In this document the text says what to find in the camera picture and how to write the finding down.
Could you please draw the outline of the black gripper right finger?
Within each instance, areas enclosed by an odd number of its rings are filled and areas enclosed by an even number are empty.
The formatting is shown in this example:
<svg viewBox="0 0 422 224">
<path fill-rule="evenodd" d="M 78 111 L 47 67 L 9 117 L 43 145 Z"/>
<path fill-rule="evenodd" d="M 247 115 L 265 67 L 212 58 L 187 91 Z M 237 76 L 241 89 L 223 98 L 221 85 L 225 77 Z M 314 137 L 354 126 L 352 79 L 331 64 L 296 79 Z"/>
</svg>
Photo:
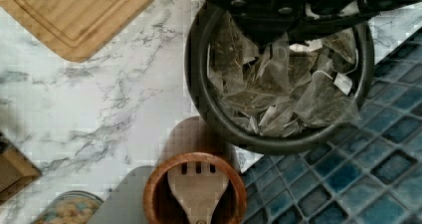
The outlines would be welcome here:
<svg viewBox="0 0 422 224">
<path fill-rule="evenodd" d="M 363 23 L 379 14 L 391 10 L 391 1 L 352 1 L 329 15 L 317 14 L 310 3 L 296 1 L 292 3 L 295 12 L 299 13 L 297 25 L 292 27 L 293 41 L 309 41 L 329 36 L 344 29 Z"/>
</svg>

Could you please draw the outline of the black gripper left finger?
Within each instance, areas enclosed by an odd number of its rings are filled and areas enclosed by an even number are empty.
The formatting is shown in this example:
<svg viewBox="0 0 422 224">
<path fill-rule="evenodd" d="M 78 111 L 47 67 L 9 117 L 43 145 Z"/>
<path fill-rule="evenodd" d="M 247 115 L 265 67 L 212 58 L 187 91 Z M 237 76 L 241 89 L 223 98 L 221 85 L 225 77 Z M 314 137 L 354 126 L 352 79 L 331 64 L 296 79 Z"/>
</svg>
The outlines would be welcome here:
<svg viewBox="0 0 422 224">
<path fill-rule="evenodd" d="M 231 0 L 229 12 L 246 37 L 264 46 L 296 25 L 305 4 L 305 0 Z"/>
</svg>

